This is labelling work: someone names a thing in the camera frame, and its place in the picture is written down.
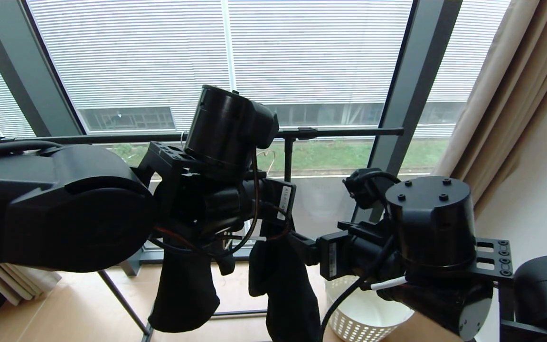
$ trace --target white laundry basket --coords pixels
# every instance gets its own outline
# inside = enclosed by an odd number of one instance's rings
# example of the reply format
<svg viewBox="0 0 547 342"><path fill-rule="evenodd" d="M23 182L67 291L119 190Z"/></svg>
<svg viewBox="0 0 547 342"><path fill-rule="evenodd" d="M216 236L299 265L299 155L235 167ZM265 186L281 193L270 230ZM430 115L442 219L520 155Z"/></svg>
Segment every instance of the white laundry basket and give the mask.
<svg viewBox="0 0 547 342"><path fill-rule="evenodd" d="M328 307L357 278L346 276L326 282ZM412 315L413 310L402 303L381 299L375 291L358 289L339 305L328 324L345 342L378 342Z"/></svg>

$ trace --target tile floor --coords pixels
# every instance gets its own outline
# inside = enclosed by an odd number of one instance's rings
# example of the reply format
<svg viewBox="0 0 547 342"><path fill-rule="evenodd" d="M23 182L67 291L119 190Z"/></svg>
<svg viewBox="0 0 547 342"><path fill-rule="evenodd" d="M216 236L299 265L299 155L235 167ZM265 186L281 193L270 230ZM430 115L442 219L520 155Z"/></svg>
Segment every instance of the tile floor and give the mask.
<svg viewBox="0 0 547 342"><path fill-rule="evenodd" d="M221 298L219 311L254 310L267 307L267 297L248 294L248 268L238 264L232 275L213 275ZM126 300L145 322L158 289L160 266L143 266L129 278L119 268L107 271ZM326 307L325 286L317 267L310 267L310 280ZM14 307L0 309L0 342L139 342L142 333L97 273L63 273L49 294ZM271 338L265 317L211 320L195 331L178 334L155 332L153 342L265 342ZM328 331L326 342L340 342ZM419 314L396 329L385 342L458 342L456 336Z"/></svg>

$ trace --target grass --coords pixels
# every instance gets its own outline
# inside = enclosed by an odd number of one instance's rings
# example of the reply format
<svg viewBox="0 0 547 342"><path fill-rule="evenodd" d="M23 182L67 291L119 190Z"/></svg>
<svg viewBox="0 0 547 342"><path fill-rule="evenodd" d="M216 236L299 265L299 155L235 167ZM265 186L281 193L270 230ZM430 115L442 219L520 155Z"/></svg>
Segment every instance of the grass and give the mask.
<svg viewBox="0 0 547 342"><path fill-rule="evenodd" d="M412 169L433 168L449 141L447 139L416 139L411 142L402 163L404 171ZM327 173L334 170L349 171L365 167L371 154L373 143L352 140L333 141L298 141L292 152L293 171L302 173ZM146 145L130 145L120 143L112 147L112 151L124 158L129 165L136 166L146 153ZM284 143L274 142L268 150L275 152L275 161L271 168L272 175L280 175L284 171ZM274 154L258 157L260 169L267 170Z"/></svg>

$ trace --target white wall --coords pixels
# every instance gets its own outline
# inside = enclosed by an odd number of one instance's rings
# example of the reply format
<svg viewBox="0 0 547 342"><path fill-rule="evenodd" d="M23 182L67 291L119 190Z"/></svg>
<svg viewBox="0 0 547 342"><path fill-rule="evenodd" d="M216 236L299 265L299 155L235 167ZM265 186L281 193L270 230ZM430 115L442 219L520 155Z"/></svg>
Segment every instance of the white wall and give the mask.
<svg viewBox="0 0 547 342"><path fill-rule="evenodd" d="M477 236L510 240L514 269L547 255L547 115L521 155L519 168L478 218ZM493 303L479 342L499 340L497 297Z"/></svg>

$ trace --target black garment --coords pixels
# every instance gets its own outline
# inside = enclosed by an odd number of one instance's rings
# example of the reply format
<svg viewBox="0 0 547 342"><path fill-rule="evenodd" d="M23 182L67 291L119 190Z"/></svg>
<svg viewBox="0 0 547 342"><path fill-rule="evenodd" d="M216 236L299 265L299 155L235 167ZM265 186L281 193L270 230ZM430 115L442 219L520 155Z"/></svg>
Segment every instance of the black garment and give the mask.
<svg viewBox="0 0 547 342"><path fill-rule="evenodd" d="M158 296L149 316L155 330L182 333L210 320L220 304L210 262L208 256L164 252Z"/></svg>
<svg viewBox="0 0 547 342"><path fill-rule="evenodd" d="M261 236L280 227L263 221ZM273 342L315 342L320 328L318 300L305 264L286 238L256 242L249 259L249 294L267 294L267 331Z"/></svg>

